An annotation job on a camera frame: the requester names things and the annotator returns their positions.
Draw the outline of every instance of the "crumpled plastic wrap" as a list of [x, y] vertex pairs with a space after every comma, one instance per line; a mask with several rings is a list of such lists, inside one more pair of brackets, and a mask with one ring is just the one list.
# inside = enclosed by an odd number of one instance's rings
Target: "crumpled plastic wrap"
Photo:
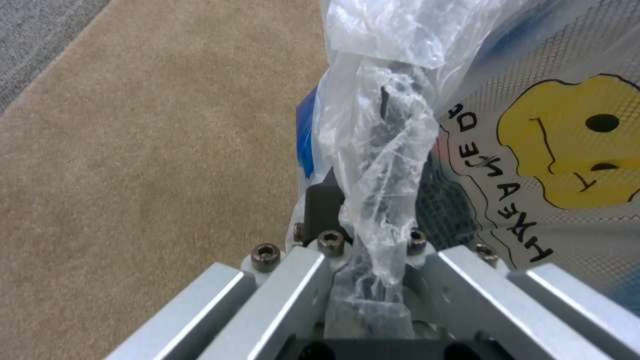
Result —
[[330, 67], [316, 94], [310, 182], [334, 169], [345, 195], [340, 223], [354, 239], [334, 279], [326, 337], [413, 337], [402, 278], [420, 175], [438, 136], [435, 112], [489, 32], [524, 3], [324, 3]]

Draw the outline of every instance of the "black hole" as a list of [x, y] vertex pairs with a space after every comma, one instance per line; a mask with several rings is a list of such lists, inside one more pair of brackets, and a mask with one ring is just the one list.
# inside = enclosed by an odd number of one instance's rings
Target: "black hole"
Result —
[[338, 240], [338, 236], [334, 233], [326, 233], [324, 234], [324, 239], [328, 241], [336, 241]]
[[586, 125], [593, 131], [608, 133], [613, 131], [620, 124], [620, 120], [611, 114], [598, 114], [588, 118]]
[[329, 346], [321, 342], [307, 345], [300, 352], [299, 360], [335, 360], [335, 355]]
[[462, 343], [453, 343], [444, 349], [445, 360], [481, 360], [478, 354]]
[[616, 165], [610, 164], [610, 163], [597, 163], [596, 165], [593, 165], [591, 167], [591, 171], [598, 171], [598, 170], [611, 170], [614, 168], [618, 168]]
[[258, 254], [261, 256], [273, 255], [273, 249], [271, 247], [261, 247], [258, 249]]

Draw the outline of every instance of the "blue object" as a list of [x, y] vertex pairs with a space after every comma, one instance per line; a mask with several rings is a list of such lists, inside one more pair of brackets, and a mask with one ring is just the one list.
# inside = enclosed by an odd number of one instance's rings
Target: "blue object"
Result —
[[311, 150], [311, 126], [313, 123], [314, 105], [316, 103], [315, 87], [296, 108], [296, 150], [298, 163], [309, 178], [314, 172], [314, 157]]

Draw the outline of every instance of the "black eye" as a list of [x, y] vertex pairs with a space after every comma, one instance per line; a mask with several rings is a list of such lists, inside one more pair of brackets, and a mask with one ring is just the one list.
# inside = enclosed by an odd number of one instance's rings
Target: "black eye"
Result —
[[591, 171], [611, 170], [613, 168], [618, 168], [618, 167], [610, 163], [597, 163], [596, 165], [593, 165], [591, 167]]
[[608, 133], [618, 127], [620, 120], [611, 114], [598, 114], [588, 118], [585, 124], [593, 131]]

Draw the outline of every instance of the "black plastic part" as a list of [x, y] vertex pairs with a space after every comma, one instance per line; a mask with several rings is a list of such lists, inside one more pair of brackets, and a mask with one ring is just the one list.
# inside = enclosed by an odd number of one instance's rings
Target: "black plastic part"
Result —
[[305, 196], [303, 246], [307, 246], [325, 230], [339, 231], [348, 243], [352, 243], [351, 238], [338, 221], [338, 213], [344, 202], [344, 194], [335, 180], [333, 169], [329, 171], [322, 183], [309, 186]]
[[288, 341], [278, 360], [511, 360], [490, 340], [296, 340]]

